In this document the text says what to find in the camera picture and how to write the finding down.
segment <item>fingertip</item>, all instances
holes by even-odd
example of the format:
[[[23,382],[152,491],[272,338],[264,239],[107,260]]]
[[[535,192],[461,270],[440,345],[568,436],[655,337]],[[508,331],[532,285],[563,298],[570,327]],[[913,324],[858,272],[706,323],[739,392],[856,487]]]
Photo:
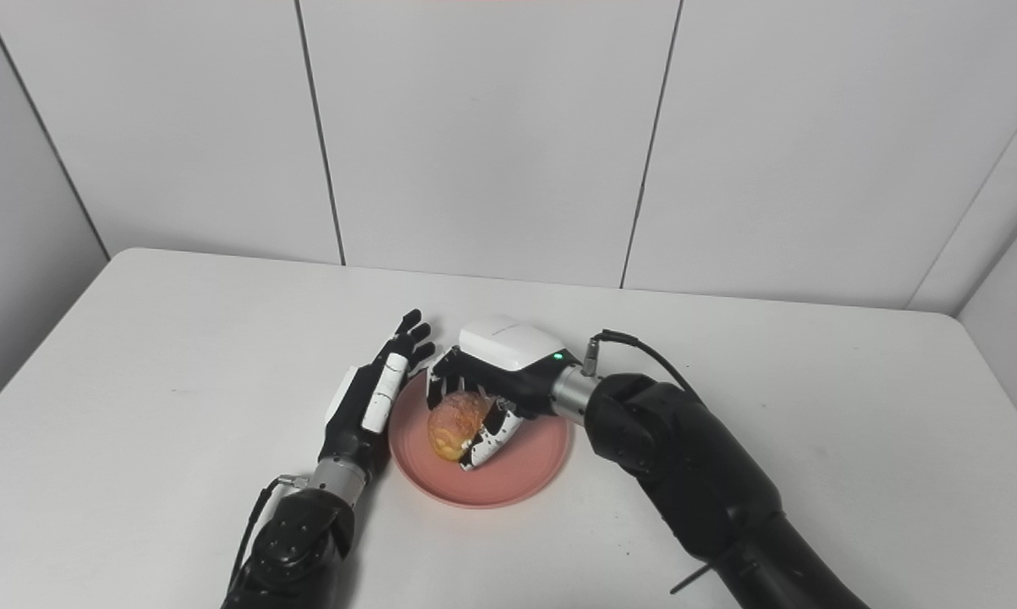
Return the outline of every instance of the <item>fingertip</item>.
[[[413,327],[411,331],[407,332],[407,334],[410,336],[411,339],[415,341],[415,344],[419,344],[422,343],[423,340],[429,339],[430,332],[432,332],[430,324],[422,322]]]
[[[405,331],[407,331],[412,327],[415,327],[415,325],[419,323],[421,320],[422,320],[422,311],[420,311],[419,309],[411,309],[411,312],[408,312],[406,315],[404,315],[404,319],[400,321],[400,327],[396,328],[396,333],[404,334]]]

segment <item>metal connector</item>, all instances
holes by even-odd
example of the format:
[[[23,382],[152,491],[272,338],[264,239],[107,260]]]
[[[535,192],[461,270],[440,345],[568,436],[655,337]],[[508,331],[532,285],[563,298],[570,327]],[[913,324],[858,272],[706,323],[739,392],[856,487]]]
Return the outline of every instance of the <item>metal connector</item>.
[[[282,486],[289,486],[292,489],[300,491],[309,485],[309,479],[304,476],[292,476],[290,474],[284,474],[276,478],[276,480]]]
[[[583,370],[580,374],[587,377],[594,377],[595,370],[598,369],[598,339],[587,342],[587,351],[583,355]]]

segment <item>wall seam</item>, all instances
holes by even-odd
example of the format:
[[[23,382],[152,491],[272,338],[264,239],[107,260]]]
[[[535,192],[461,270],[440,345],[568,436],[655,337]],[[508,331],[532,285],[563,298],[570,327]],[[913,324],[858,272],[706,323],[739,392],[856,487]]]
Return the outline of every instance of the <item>wall seam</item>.
[[[930,262],[930,266],[926,266],[925,273],[922,273],[922,279],[918,281],[918,285],[914,286],[914,290],[912,290],[910,297],[907,298],[907,302],[906,304],[904,304],[904,309],[910,308],[911,302],[914,302],[914,297],[918,296],[918,291],[922,289],[922,285],[925,285],[926,279],[929,279],[930,275],[934,272],[934,267],[938,265],[938,262],[941,259],[941,255],[945,253],[946,248],[949,247],[949,243],[952,243],[952,240],[956,238],[956,233],[960,230],[961,225],[964,225],[964,220],[966,220],[966,217],[968,217],[968,215],[971,214],[971,208],[974,206],[975,201],[979,200],[981,192],[983,192],[985,185],[990,183],[991,178],[994,176],[997,169],[999,168],[1001,160],[1005,158],[1005,155],[1008,154],[1009,148],[1012,147],[1012,142],[1015,141],[1016,135],[1017,135],[1017,124],[1016,128],[1013,128],[1012,134],[1009,136],[1008,141],[1005,143],[1000,154],[997,155],[997,159],[994,161],[993,165],[991,165],[991,169],[989,173],[985,174],[983,181],[980,182],[979,188],[975,190],[974,196],[972,196],[971,200],[968,201],[968,205],[966,205],[966,207],[964,208],[964,212],[960,216],[959,221],[957,221],[956,225],[954,225],[952,232],[949,232],[949,238],[946,239],[944,243],[942,243],[941,249],[938,250],[938,254],[934,256],[934,259],[932,259],[932,261]],[[1012,244],[1013,240],[1015,240],[1016,238],[1016,235],[1017,235],[1017,228],[1015,229],[1015,231],[1013,231],[1011,239],[1008,239],[1008,245]],[[988,265],[988,267],[984,267],[984,269],[981,270],[980,281],[976,282],[975,288],[973,288],[971,292],[968,293],[968,296],[964,298],[964,301],[960,302],[959,307],[954,309],[952,316],[955,317],[960,311],[960,309],[964,307],[966,301],[968,301],[969,298],[971,298],[971,295],[974,293],[974,290],[977,289],[977,286],[981,285],[981,281],[985,279],[985,276],[990,273],[990,270],[993,269],[994,265],[996,265],[997,261],[999,261],[999,259],[1001,258],[1001,255],[1005,253],[1005,249],[1008,249],[1008,246],[1006,248],[1003,248],[1003,250],[1001,250],[999,254],[996,255],[993,261]]]
[[[335,225],[335,243],[340,251],[340,264],[347,265],[347,255],[343,251],[343,230],[340,228],[340,212],[335,206],[335,185],[332,183],[332,170],[327,165],[327,145],[324,143],[324,124],[319,118],[319,102],[316,100],[316,83],[312,74],[312,59],[309,58],[309,40],[306,38],[305,17],[302,15],[302,0],[295,0],[295,15],[299,22],[299,36],[302,39],[302,57],[305,60],[306,80],[309,82],[309,100],[312,103],[312,117],[316,124],[316,141],[319,142],[319,158],[324,166],[324,180],[327,183],[327,203],[332,207],[332,224]]]
[[[110,261],[110,250],[107,250],[106,244],[103,243],[103,236],[99,234],[99,228],[95,227],[95,220],[92,220],[92,215],[87,212],[87,205],[83,204],[83,197],[79,196],[79,190],[76,189],[76,184],[72,181],[72,176],[68,174],[68,167],[65,167],[63,159],[61,159],[61,154],[57,149],[57,144],[53,142],[53,135],[49,134],[48,128],[46,128],[46,123],[42,119],[42,114],[38,112],[38,107],[36,102],[32,97],[32,93],[27,90],[27,85],[23,81],[23,77],[20,74],[20,70],[16,67],[16,62],[12,60],[12,55],[8,51],[8,46],[5,45],[5,39],[2,38],[0,32],[0,47],[2,54],[5,55],[5,61],[8,62],[9,68],[12,70],[12,74],[16,77],[16,82],[20,86],[20,92],[23,93],[23,97],[27,101],[27,105],[32,108],[32,113],[36,117],[38,127],[42,129],[42,134],[46,138],[46,143],[49,145],[49,150],[53,154],[53,159],[57,161],[57,166],[61,170],[61,174],[64,177],[65,184],[68,185],[68,189],[72,190],[72,196],[76,199],[76,204],[79,205],[80,214],[83,214],[83,220],[87,223],[87,228],[91,229],[92,235],[95,236],[95,242],[99,243],[99,249],[103,251],[107,262]]]
[[[677,42],[677,28],[682,22],[682,7],[685,7],[685,0],[677,0],[677,12],[674,14],[674,28],[670,32],[670,48],[667,49],[667,65],[663,66],[662,82],[659,84],[659,100],[655,107],[655,118],[652,120],[652,136],[648,139],[647,155],[644,156],[644,174],[641,176],[640,192],[637,192],[637,208],[633,211],[633,225],[629,230],[629,245],[625,247],[625,261],[621,265],[621,281],[617,282],[617,288],[624,290],[625,275],[629,273],[629,258],[633,253],[633,240],[637,237],[637,223],[640,221],[641,207],[644,205],[644,188],[647,185],[647,171],[652,166],[652,150],[655,149],[655,134],[659,129],[659,115],[662,112],[662,100],[667,94],[667,80],[670,77],[670,64],[674,59],[674,45]]]

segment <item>black cable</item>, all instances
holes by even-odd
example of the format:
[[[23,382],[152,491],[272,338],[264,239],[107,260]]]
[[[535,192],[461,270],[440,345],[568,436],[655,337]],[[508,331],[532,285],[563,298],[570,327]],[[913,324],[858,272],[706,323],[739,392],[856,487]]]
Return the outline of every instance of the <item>black cable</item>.
[[[690,385],[690,381],[685,380],[685,377],[682,376],[682,373],[679,373],[673,364],[667,362],[667,358],[663,358],[662,355],[659,355],[658,351],[653,350],[652,347],[645,344],[643,340],[637,339],[636,336],[625,334],[623,331],[616,331],[613,329],[602,329],[601,332],[593,336],[592,340],[598,340],[598,342],[602,343],[627,345],[630,347],[636,347],[640,351],[644,351],[645,354],[650,355],[653,360],[658,362],[671,377],[674,377],[674,380],[677,381],[682,389],[690,390],[692,393],[696,392],[696,390],[693,389],[693,386]]]
[[[256,527],[257,521],[260,520],[260,513],[264,512],[264,506],[268,504],[272,493],[279,485],[280,478],[276,478],[260,491],[260,496],[256,497],[253,512],[249,513],[249,524],[245,526],[245,535],[241,536],[241,544],[238,544],[238,555],[234,558],[234,569],[230,570],[230,584],[227,586],[227,590],[234,587],[234,580],[238,578],[238,571],[241,571],[241,563],[245,559],[245,547],[249,544],[249,538],[253,536],[253,527]]]

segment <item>robot finger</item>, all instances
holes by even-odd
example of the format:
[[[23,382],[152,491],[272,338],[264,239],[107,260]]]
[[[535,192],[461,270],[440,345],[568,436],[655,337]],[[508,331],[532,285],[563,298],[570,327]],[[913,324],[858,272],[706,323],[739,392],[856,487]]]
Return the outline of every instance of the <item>robot finger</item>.
[[[430,410],[437,408],[444,395],[457,390],[457,386],[460,384],[460,375],[452,369],[451,359],[454,356],[452,352],[454,350],[444,351],[426,369],[426,406]]]
[[[419,343],[422,343],[423,340],[429,339],[430,332],[431,332],[430,324],[422,322],[420,324],[417,324],[415,327],[410,328],[410,330],[407,332],[407,336],[410,336],[412,342],[415,342],[415,345],[417,345]]]
[[[462,470],[475,470],[486,463],[501,449],[523,423],[523,417],[517,416],[516,413],[504,410],[497,404],[490,406],[490,412],[482,421],[482,427],[471,440],[471,447],[460,458]]]
[[[432,343],[423,343],[422,345],[417,346],[411,356],[407,358],[407,365],[414,370],[417,365],[430,358],[436,350],[437,347],[435,347]]]
[[[404,315],[404,319],[401,319],[400,326],[396,328],[397,334],[405,334],[408,330],[415,327],[422,320],[422,311],[419,309],[411,309],[411,312]]]

